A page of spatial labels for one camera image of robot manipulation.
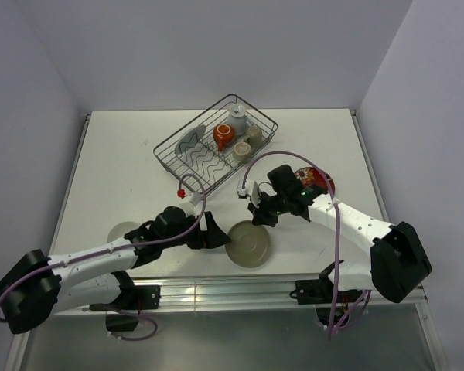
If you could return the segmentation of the red floral plate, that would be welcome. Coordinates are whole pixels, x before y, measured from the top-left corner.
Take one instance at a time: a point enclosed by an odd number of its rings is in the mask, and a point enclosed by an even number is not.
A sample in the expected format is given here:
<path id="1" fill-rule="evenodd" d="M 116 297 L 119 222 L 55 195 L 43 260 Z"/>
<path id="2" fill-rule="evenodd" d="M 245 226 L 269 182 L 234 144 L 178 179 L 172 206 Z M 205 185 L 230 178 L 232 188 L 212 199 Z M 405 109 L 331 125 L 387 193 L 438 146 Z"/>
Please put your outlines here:
<path id="1" fill-rule="evenodd" d="M 319 172 L 313 167 L 304 167 L 296 170 L 294 175 L 299 180 L 299 186 L 295 190 L 296 195 L 317 197 L 322 194 L 329 194 L 326 181 L 329 182 L 333 193 L 336 191 L 332 177 L 324 171 Z"/>

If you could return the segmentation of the grey stoneware saucer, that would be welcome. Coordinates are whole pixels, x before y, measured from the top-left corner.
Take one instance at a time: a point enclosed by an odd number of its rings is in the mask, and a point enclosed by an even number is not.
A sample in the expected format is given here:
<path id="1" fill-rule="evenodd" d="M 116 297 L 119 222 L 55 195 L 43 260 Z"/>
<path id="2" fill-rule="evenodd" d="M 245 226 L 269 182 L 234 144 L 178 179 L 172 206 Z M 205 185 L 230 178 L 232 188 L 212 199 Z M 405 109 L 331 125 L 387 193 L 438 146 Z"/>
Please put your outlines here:
<path id="1" fill-rule="evenodd" d="M 230 242 L 225 245 L 225 251 L 237 266 L 257 268 L 271 256 L 271 238 L 264 226 L 255 226 L 251 221 L 243 220 L 234 224 L 227 234 Z"/>

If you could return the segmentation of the small brown speckled cup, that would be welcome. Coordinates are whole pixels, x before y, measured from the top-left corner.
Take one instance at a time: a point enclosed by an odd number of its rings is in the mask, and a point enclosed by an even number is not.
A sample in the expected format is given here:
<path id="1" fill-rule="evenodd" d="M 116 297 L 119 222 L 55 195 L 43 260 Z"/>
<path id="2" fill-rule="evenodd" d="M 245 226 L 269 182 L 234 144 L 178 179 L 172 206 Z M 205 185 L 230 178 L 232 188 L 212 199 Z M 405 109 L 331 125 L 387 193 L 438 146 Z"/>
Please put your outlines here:
<path id="1" fill-rule="evenodd" d="M 252 147 L 246 141 L 239 141 L 233 147 L 233 157 L 236 161 L 242 162 L 252 153 Z"/>

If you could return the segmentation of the small grey espresso cup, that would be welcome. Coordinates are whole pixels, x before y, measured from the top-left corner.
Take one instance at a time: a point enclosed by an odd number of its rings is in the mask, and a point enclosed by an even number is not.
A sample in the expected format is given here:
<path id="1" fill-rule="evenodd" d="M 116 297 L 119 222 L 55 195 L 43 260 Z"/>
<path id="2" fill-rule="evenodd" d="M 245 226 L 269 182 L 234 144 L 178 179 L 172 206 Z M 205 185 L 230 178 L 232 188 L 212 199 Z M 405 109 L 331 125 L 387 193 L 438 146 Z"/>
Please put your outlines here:
<path id="1" fill-rule="evenodd" d="M 244 136 L 244 140 L 252 147 L 257 148 L 259 147 L 262 142 L 262 130 L 255 125 L 251 125 L 247 128 Z"/>

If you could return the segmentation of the orange black patterned cup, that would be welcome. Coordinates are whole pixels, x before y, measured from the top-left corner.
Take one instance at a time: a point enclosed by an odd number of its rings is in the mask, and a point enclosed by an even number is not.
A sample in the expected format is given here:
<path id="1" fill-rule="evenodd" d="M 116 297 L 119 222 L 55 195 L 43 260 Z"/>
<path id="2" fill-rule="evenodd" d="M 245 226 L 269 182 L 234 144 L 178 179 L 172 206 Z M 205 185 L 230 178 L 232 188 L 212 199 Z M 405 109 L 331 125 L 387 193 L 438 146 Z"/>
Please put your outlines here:
<path id="1" fill-rule="evenodd" d="M 218 152 L 222 152 L 234 139 L 235 130 L 229 124 L 218 124 L 213 129 L 213 140 Z"/>

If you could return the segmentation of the white ceramic bowl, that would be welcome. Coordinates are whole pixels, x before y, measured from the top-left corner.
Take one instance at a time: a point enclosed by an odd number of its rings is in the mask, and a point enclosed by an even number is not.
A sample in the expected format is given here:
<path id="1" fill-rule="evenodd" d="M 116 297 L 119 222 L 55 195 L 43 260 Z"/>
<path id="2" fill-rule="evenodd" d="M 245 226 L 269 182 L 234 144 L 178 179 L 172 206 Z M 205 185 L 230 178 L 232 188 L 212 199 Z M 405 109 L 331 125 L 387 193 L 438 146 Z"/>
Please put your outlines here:
<path id="1" fill-rule="evenodd" d="M 123 238 L 124 235 L 132 230 L 139 227 L 139 224 L 132 221 L 126 221 L 115 225 L 107 235 L 107 242 L 113 242 L 119 238 Z"/>

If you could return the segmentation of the light blue ceramic mug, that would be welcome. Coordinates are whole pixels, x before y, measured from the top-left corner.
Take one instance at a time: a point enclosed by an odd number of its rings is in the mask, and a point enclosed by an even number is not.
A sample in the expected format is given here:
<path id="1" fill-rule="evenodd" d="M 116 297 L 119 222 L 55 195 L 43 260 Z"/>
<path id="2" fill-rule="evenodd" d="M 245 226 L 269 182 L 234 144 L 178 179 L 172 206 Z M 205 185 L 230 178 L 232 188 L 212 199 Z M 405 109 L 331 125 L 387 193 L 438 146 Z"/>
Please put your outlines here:
<path id="1" fill-rule="evenodd" d="M 243 104 L 233 104 L 229 107 L 226 124 L 234 129 L 234 135 L 239 137 L 248 129 L 247 108 Z"/>

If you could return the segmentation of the light blue saucer plate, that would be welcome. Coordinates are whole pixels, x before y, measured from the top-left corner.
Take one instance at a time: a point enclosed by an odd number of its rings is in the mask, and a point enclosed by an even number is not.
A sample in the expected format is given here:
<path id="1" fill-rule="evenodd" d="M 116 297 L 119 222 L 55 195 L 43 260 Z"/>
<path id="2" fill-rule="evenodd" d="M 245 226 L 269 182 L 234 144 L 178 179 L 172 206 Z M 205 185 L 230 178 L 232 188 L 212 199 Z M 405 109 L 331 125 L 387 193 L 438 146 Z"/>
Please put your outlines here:
<path id="1" fill-rule="evenodd" d="M 196 147 L 199 140 L 204 136 L 205 133 L 206 133 L 206 126 L 202 124 L 189 129 L 177 141 L 176 146 L 174 148 L 174 154 L 182 155 L 186 153 L 187 151 L 189 151 L 190 149 Z"/>

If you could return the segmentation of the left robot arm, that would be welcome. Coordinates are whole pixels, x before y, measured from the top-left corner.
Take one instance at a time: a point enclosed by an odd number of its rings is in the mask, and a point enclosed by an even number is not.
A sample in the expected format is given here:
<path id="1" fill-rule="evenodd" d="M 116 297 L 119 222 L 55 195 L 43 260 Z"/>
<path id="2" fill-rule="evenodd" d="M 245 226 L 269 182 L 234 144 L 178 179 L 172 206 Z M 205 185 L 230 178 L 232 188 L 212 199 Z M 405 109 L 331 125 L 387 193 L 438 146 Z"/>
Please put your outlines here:
<path id="1" fill-rule="evenodd" d="M 58 311 L 83 305 L 127 308 L 135 299 L 129 270 L 158 260 L 170 247 L 211 250 L 229 242 L 210 211 L 194 216 L 169 206 L 100 247 L 50 256 L 31 250 L 0 280 L 0 322 L 22 334 Z"/>

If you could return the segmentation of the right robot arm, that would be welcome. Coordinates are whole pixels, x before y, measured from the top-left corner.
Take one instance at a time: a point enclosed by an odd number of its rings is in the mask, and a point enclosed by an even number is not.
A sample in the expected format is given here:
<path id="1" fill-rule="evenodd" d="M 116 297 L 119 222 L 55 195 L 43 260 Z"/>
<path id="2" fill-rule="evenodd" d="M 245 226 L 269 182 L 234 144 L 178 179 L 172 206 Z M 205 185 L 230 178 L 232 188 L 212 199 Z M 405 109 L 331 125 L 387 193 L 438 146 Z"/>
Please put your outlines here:
<path id="1" fill-rule="evenodd" d="M 336 301 L 345 291 L 377 291 L 393 303 L 402 302 L 432 272 L 432 265 L 415 228 L 377 220 L 333 198 L 325 186 L 305 184 L 289 165 L 268 173 L 274 190 L 269 195 L 247 179 L 237 194 L 248 199 L 252 223 L 274 227 L 283 214 L 300 216 L 334 231 L 359 248 L 363 261 L 334 260 L 318 278 L 319 292 Z"/>

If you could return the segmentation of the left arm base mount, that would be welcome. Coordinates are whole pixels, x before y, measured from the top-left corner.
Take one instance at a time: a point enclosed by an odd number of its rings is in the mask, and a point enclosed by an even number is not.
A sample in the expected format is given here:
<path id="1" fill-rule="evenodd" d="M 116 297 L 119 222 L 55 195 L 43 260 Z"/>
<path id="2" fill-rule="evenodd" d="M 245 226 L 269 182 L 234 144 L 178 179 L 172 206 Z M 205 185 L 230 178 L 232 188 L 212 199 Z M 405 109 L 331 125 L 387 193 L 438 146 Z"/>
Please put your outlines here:
<path id="1" fill-rule="evenodd" d="M 122 292 L 109 304 L 89 305 L 90 311 L 105 311 L 105 327 L 111 336 L 125 341 L 141 341 L 150 339 L 158 331 L 158 324 L 145 314 L 147 310 L 157 309 L 160 300 L 160 287 L 135 286 L 127 292 Z M 141 337 L 130 337 L 139 325 L 150 325 L 152 330 Z"/>

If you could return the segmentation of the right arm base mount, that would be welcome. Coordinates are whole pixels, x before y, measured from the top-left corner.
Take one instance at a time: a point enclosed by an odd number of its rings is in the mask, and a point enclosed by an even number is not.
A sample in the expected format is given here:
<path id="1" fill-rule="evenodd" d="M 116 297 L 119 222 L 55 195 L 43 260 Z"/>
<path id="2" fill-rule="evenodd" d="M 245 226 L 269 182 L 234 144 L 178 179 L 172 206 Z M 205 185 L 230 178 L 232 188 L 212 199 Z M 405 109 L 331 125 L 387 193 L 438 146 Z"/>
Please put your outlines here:
<path id="1" fill-rule="evenodd" d="M 348 290 L 339 291 L 336 299 L 334 323 L 336 324 L 349 310 L 363 291 Z M 333 297 L 333 283 L 329 279 L 298 280 L 295 289 L 289 293 L 289 297 L 297 301 L 298 305 L 331 305 Z"/>

